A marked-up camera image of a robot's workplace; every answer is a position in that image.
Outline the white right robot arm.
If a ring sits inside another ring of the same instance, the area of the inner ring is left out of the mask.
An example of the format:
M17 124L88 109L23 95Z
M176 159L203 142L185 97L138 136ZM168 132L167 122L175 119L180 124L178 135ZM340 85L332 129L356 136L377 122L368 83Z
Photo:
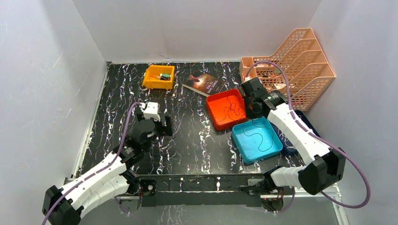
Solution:
M274 124L304 161L304 166L278 166L265 173L264 187L277 194L283 187L303 188L316 195L343 178L346 159L340 149L321 142L293 111L288 99L280 91L267 91L259 78L241 85L247 111L262 116Z

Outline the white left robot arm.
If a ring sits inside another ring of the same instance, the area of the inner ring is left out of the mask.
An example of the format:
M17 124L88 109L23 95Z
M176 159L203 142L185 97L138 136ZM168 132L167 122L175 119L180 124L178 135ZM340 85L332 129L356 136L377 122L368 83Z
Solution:
M156 138L172 136L172 119L161 114L160 121L137 114L138 123L111 153L77 179L62 187L51 186L45 193L43 224L77 225L90 211L118 195L140 192L141 179L131 170L143 159Z

